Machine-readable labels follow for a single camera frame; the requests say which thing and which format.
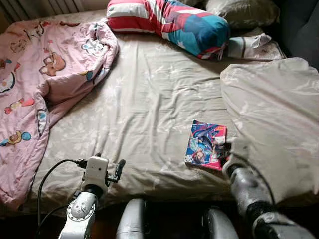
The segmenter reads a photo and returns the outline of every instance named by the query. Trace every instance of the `dark floor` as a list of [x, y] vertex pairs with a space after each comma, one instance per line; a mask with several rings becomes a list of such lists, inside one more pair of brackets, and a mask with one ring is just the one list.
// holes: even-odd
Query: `dark floor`
[[[211, 205], [219, 206], [230, 218], [241, 239], [251, 239], [250, 230], [237, 214], [233, 203], [148, 203], [152, 216], [150, 238], [153, 239], [199, 239], [201, 238], [201, 216]], [[92, 239], [114, 239], [125, 204], [113, 205], [97, 212], [92, 230]], [[319, 204], [303, 208], [280, 208], [290, 219], [309, 229], [319, 238]], [[49, 218], [40, 238], [56, 239], [65, 219]], [[31, 239], [36, 231], [36, 215], [8, 218], [0, 221], [0, 238]]]

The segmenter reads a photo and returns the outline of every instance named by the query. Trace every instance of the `bedding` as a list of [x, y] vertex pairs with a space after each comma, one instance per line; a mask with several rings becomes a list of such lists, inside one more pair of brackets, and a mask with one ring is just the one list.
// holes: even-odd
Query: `bedding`
[[[49, 19], [96, 22], [105, 14], [101, 10]], [[116, 37], [120, 51], [107, 79], [50, 130], [47, 149], [21, 211], [15, 214], [0, 204], [0, 215], [36, 212], [40, 182], [54, 164], [66, 158], [87, 159], [97, 152], [109, 159], [111, 174], [120, 159], [127, 161], [121, 180], [111, 184], [101, 207], [133, 197], [154, 201], [232, 199], [220, 172], [189, 167], [183, 159], [194, 119], [227, 126], [227, 139], [238, 135], [222, 98], [220, 73], [230, 64], [260, 62], [203, 61], [151, 34]], [[70, 202], [80, 189], [82, 176], [83, 169], [75, 164], [57, 167], [43, 185], [43, 211]], [[291, 194], [276, 199], [282, 202], [287, 195]], [[304, 205], [317, 200], [307, 193], [289, 203]]]
[[105, 24], [18, 22], [0, 36], [0, 201], [25, 201], [49, 128], [105, 78], [118, 43]]
[[264, 61], [280, 60], [286, 57], [277, 42], [259, 27], [242, 36], [231, 37], [226, 55], [233, 58]]
[[301, 58], [230, 65], [220, 75], [227, 111], [276, 201], [319, 190], [319, 74]]
[[201, 4], [203, 1], [202, 0], [179, 0], [182, 4], [185, 4], [187, 6], [198, 6]]
[[107, 19], [114, 32], [156, 33], [200, 59], [221, 59], [230, 35], [223, 18], [175, 0], [111, 0]]
[[205, 0], [206, 11], [225, 18], [232, 29], [269, 26], [280, 10], [272, 0]]

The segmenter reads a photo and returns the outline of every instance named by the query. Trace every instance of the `red and blue pillow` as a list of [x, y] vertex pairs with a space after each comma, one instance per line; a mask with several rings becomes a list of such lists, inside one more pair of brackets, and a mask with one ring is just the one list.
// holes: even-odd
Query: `red and blue pillow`
[[114, 32], [156, 33], [201, 59], [221, 58], [230, 35], [225, 19], [175, 0], [111, 0]]

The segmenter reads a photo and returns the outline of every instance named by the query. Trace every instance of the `radiator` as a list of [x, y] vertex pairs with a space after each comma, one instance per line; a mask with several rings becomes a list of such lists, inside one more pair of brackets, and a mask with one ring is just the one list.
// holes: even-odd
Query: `radiator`
[[0, 10], [7, 20], [30, 20], [45, 16], [84, 11], [81, 0], [0, 0]]

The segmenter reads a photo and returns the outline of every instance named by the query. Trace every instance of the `beige pillow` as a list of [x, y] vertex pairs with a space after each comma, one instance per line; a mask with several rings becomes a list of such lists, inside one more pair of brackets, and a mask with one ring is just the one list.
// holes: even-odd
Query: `beige pillow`
[[205, 0], [206, 11], [225, 18], [233, 29], [268, 26], [279, 17], [271, 0]]

